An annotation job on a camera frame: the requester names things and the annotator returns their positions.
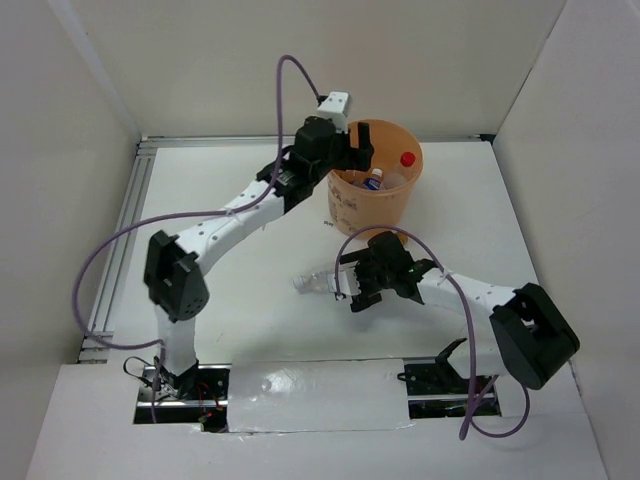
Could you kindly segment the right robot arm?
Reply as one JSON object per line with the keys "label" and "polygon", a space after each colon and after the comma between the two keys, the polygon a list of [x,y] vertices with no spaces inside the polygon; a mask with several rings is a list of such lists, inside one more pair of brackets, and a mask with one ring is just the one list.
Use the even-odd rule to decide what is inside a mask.
{"label": "right robot arm", "polygon": [[436,379],[448,392],[473,377],[509,376],[539,390],[579,351],[578,336],[538,284],[505,287],[454,274],[433,254],[414,259],[390,230],[364,249],[341,250],[330,290],[349,298],[352,312],[381,302],[385,290],[430,308],[460,315],[464,333],[437,357]]}

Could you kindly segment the red label bottle red cap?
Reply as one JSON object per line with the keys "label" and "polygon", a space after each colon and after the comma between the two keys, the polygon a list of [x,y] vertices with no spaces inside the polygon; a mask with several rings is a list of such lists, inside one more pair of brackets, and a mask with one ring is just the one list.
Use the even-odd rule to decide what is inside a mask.
{"label": "red label bottle red cap", "polygon": [[404,152],[399,157],[399,162],[388,170],[383,176],[383,186],[385,189],[394,189],[403,186],[412,175],[412,168],[416,162],[413,152]]}

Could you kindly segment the Pocari Sweat blue label bottle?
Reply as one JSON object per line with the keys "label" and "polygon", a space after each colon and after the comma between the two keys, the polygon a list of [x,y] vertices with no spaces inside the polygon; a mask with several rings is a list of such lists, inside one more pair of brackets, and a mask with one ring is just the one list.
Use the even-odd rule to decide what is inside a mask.
{"label": "Pocari Sweat blue label bottle", "polygon": [[379,168],[373,168],[362,181],[362,187],[370,191],[381,190],[383,188],[383,171]]}

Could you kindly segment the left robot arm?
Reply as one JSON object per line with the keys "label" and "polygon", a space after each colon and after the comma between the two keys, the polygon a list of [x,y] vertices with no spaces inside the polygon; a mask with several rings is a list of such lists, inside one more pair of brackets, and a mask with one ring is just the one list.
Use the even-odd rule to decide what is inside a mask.
{"label": "left robot arm", "polygon": [[309,198],[331,171],[368,171],[374,153],[368,123],[358,123],[357,140],[353,146],[349,132],[311,116],[293,144],[280,149],[283,161],[260,170],[220,214],[175,235],[158,231],[150,238],[143,281],[163,343],[154,362],[159,386],[172,397],[190,397],[200,381],[195,319],[210,298],[206,274],[254,231]]}

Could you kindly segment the clear bottle white cap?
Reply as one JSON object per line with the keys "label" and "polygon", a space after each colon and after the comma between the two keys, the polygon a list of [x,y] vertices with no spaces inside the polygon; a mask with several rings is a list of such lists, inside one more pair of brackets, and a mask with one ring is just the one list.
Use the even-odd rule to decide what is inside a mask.
{"label": "clear bottle white cap", "polygon": [[297,275],[292,279],[299,294],[332,294],[328,291],[327,275],[330,271],[319,271],[306,275]]}

